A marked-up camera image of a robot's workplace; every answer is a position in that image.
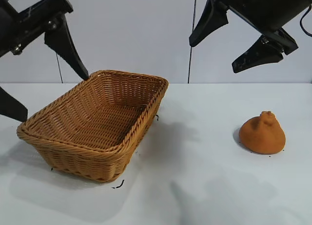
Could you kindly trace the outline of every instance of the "wicker basket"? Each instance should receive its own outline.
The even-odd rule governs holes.
[[[17,135],[54,169],[111,182],[124,172],[167,87],[156,76],[99,71],[22,123]]]

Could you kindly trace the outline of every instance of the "white table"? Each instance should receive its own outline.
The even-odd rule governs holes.
[[[32,114],[74,85],[2,86]],[[236,142],[266,110],[287,138],[271,157]],[[50,171],[16,137],[19,123],[0,117],[0,224],[312,223],[311,84],[170,85],[159,116],[125,173],[103,185]]]

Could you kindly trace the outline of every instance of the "cable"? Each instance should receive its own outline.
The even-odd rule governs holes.
[[[305,12],[305,14],[303,14],[303,16],[302,16],[302,18],[301,18],[301,20],[300,20],[300,27],[302,28],[303,32],[304,32],[306,35],[310,36],[310,37],[312,37],[312,34],[309,33],[309,32],[303,27],[302,21],[303,21],[303,18],[306,17],[306,15],[307,15],[311,10],[312,10],[312,5],[309,6],[308,10]]]

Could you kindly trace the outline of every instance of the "black cable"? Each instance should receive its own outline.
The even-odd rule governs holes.
[[[194,0],[194,12],[193,12],[192,33],[194,32],[194,29],[195,29],[196,4],[197,4],[197,0]],[[187,77],[187,83],[188,83],[188,84],[190,83],[190,78],[191,78],[192,53],[193,53],[193,48],[191,47],[191,49],[190,49],[190,60],[189,60],[189,73],[188,73],[188,77]]]
[[[305,12],[305,14],[303,14],[303,16],[302,16],[302,18],[301,18],[301,20],[300,20],[300,27],[302,28],[303,32],[304,32],[306,35],[310,36],[310,37],[312,37],[312,34],[309,33],[309,32],[303,27],[302,21],[303,21],[303,18],[306,17],[306,15],[307,15],[311,10],[312,10],[312,5],[309,6],[308,10]]]

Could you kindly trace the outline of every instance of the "orange sponge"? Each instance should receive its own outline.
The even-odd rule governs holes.
[[[282,151],[286,144],[285,133],[272,112],[248,120],[239,131],[241,143],[250,150],[261,154]]]

